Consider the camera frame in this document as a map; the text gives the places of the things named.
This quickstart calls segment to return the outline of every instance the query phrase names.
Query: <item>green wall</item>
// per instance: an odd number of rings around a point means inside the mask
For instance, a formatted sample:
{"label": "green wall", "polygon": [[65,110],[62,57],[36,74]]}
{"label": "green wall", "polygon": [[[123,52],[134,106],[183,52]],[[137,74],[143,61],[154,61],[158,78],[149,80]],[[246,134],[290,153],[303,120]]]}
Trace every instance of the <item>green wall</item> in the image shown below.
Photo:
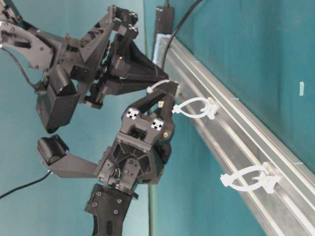
{"label": "green wall", "polygon": [[[128,0],[14,0],[24,19],[42,30],[64,36],[84,35],[106,12],[110,4],[139,14],[136,43],[144,51],[143,2]],[[41,73],[27,68],[33,82]],[[48,136],[35,111],[36,96],[14,62],[0,53],[0,194],[42,177],[46,168],[35,151],[40,137]],[[144,93],[108,96],[101,110],[78,105],[73,119],[58,134],[73,154],[97,162],[112,145],[126,107]],[[10,236],[89,236],[92,215],[84,207],[96,180],[59,179],[51,175],[44,182],[0,200],[0,235]],[[147,236],[149,231],[148,187],[138,186],[138,201],[131,203],[124,235]]]}
{"label": "green wall", "polygon": [[[170,0],[174,25],[193,2]],[[145,0],[148,55],[161,4]],[[314,6],[311,0],[204,0],[177,37],[313,172]],[[153,235],[264,235],[236,191],[223,188],[222,170],[188,120],[174,120],[173,154],[152,188]]]}

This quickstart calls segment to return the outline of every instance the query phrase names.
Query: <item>aluminum rail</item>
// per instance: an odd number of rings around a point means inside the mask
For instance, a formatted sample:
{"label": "aluminum rail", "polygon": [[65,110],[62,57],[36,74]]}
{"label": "aluminum rail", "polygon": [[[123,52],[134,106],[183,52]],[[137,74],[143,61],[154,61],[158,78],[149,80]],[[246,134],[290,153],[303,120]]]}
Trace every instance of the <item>aluminum rail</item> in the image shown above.
{"label": "aluminum rail", "polygon": [[[167,40],[160,41],[157,64]],[[180,84],[179,102],[212,97],[220,105],[215,120],[191,121],[226,173],[269,162],[281,177],[273,194],[263,188],[240,192],[266,234],[315,236],[315,175],[177,39],[169,49],[165,71]],[[199,114],[203,106],[195,102],[186,108]],[[238,184],[251,185],[254,176],[257,173],[242,176]]]}

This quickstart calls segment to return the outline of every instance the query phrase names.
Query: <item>cable clip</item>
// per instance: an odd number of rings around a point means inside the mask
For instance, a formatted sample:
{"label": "cable clip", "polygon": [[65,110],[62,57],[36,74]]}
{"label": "cable clip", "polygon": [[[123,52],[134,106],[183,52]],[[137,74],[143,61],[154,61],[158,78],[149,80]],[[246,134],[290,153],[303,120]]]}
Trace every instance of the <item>cable clip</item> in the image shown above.
{"label": "cable clip", "polygon": [[[220,180],[225,187],[230,186],[237,191],[241,192],[250,192],[254,191],[260,187],[263,187],[268,194],[274,193],[274,188],[277,182],[279,182],[279,176],[272,176],[267,169],[270,169],[270,163],[264,162],[262,166],[249,166],[242,170],[239,170],[232,175],[221,175]],[[248,186],[238,186],[233,184],[233,181],[238,179],[239,177],[246,175],[250,172],[260,171],[260,175],[257,177],[253,177],[252,179],[258,180],[257,183],[248,185]]]}
{"label": "cable clip", "polygon": [[[202,112],[201,114],[192,115],[192,114],[188,114],[182,110],[182,107],[184,107],[184,106],[186,106],[192,102],[196,102],[196,101],[202,101],[205,103],[205,107],[200,110]],[[206,99],[204,97],[195,97],[195,98],[192,98],[192,99],[189,99],[189,100],[183,102],[180,105],[175,105],[173,107],[172,113],[177,113],[177,114],[182,113],[184,116],[189,117],[189,118],[193,118],[193,119],[208,116],[209,119],[214,120],[218,109],[219,109],[219,106],[214,101],[213,98],[208,97],[208,99]]]}

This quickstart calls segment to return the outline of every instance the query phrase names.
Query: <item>robotic arm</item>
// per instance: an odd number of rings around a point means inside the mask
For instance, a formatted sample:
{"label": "robotic arm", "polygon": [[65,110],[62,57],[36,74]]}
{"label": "robotic arm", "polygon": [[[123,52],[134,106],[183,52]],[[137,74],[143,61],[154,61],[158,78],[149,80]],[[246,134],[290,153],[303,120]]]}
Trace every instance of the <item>robotic arm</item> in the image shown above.
{"label": "robotic arm", "polygon": [[[123,221],[137,184],[158,184],[171,154],[171,119],[177,84],[169,82],[131,104],[111,147],[95,164],[74,156],[58,135],[41,138],[37,150],[49,170],[62,178],[97,178],[86,206],[94,216],[94,236],[121,236]],[[144,113],[155,104],[149,116]]]}
{"label": "robotic arm", "polygon": [[[29,67],[45,73],[35,92],[36,110],[48,133],[70,123],[78,102],[100,109],[107,94],[142,90],[167,78],[134,44],[134,12],[110,6],[82,39],[40,31],[23,20],[10,0],[0,0],[0,12],[1,45],[23,54]],[[110,43],[112,31],[117,33]]]}
{"label": "robotic arm", "polygon": [[[48,133],[69,124],[78,103],[100,109],[105,95],[142,90],[168,79],[134,44],[137,20],[136,13],[112,5],[82,39],[63,38],[38,30],[22,19],[11,0],[0,0],[0,46],[18,51],[31,68],[45,73],[33,87],[36,110]],[[112,31],[117,33],[110,42]],[[43,164],[57,176],[102,183],[94,186],[85,209],[94,216],[94,236],[121,236],[131,199],[138,198],[137,184],[158,184],[171,154],[177,86],[172,81],[162,84],[132,103],[98,164],[69,153],[58,135],[38,140]]]}

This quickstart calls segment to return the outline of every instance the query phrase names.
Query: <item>black cable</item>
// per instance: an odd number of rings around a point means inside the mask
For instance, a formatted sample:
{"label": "black cable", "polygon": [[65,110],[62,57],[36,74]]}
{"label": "black cable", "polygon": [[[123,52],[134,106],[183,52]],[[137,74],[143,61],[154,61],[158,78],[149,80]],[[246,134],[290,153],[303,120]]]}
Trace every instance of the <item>black cable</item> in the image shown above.
{"label": "black cable", "polygon": [[43,181],[44,179],[46,179],[50,174],[51,174],[51,171],[49,171],[44,177],[42,177],[42,178],[40,178],[40,179],[38,179],[38,180],[36,180],[36,181],[33,181],[33,182],[31,182],[31,183],[28,183],[28,184],[22,185],[22,186],[20,186],[20,187],[17,187],[17,188],[15,188],[15,189],[12,189],[12,190],[6,192],[5,194],[1,195],[1,196],[0,196],[0,199],[6,197],[6,196],[8,196],[8,195],[10,195],[11,193],[14,193],[14,192],[17,191],[17,190],[20,190],[20,189],[22,189],[22,188],[26,188],[26,187],[29,187],[29,186],[31,186],[31,185],[33,185],[33,184],[39,183],[39,182]]}
{"label": "black cable", "polygon": [[164,53],[163,53],[163,57],[162,57],[162,63],[161,63],[161,68],[162,70],[164,70],[165,67],[165,60],[166,60],[166,54],[167,51],[175,37],[175,35],[177,34],[177,32],[180,30],[180,28],[183,26],[184,22],[186,21],[186,19],[188,18],[188,16],[191,14],[191,12],[195,9],[196,6],[198,6],[199,3],[201,3],[202,0],[197,0],[195,1],[195,3],[193,5],[191,5],[191,7],[189,8],[189,10],[186,12],[185,16],[181,19],[181,21],[179,22],[179,24],[176,26],[176,28],[174,29],[172,35],[170,36],[167,45],[165,47]]}
{"label": "black cable", "polygon": [[19,61],[17,60],[17,58],[12,54],[10,53],[7,49],[5,48],[0,48],[2,51],[4,51],[5,53],[7,53],[13,60],[14,62],[16,63],[17,67],[19,68],[20,72],[23,74],[24,78],[26,79],[26,82],[28,82],[28,84],[30,86],[32,86],[33,88],[36,88],[36,85],[33,84],[30,79],[28,78],[27,74],[25,73],[23,67],[21,66],[21,64],[19,63]]}

